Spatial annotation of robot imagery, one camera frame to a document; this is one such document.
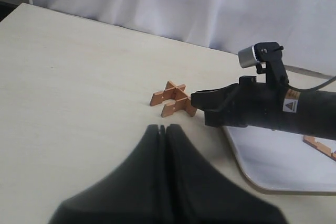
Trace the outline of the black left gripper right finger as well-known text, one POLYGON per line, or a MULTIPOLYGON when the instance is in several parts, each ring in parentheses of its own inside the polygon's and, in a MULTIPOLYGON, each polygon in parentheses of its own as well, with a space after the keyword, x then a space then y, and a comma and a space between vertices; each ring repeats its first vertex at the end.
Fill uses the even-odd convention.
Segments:
POLYGON ((166 129, 176 223, 286 223, 276 206, 241 189, 194 147, 181 126, 166 129))

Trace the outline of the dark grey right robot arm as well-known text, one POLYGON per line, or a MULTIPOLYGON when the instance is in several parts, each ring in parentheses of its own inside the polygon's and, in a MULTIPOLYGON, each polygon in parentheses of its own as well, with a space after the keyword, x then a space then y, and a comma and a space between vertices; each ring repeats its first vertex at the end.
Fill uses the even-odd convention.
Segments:
POLYGON ((191 94, 211 127, 255 126, 335 140, 335 93, 295 92, 242 76, 224 88, 191 94))

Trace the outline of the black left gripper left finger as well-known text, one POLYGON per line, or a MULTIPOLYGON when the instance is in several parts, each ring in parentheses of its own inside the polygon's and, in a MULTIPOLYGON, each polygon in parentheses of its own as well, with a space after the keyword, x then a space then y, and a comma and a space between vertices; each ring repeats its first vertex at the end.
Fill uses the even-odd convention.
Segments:
POLYGON ((63 201, 50 223, 167 223, 165 129, 149 125, 108 176, 63 201))

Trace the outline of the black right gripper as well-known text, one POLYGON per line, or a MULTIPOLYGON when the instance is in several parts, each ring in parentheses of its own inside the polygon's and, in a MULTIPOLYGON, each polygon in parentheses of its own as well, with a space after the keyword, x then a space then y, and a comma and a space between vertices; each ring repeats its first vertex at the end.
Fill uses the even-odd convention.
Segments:
POLYGON ((231 93, 228 88, 192 93, 191 105, 204 111, 205 125, 210 127, 256 126, 295 131, 301 98, 302 92, 283 86, 270 87, 257 82, 255 76, 242 76, 231 93), (228 103, 219 111, 225 100, 228 103))

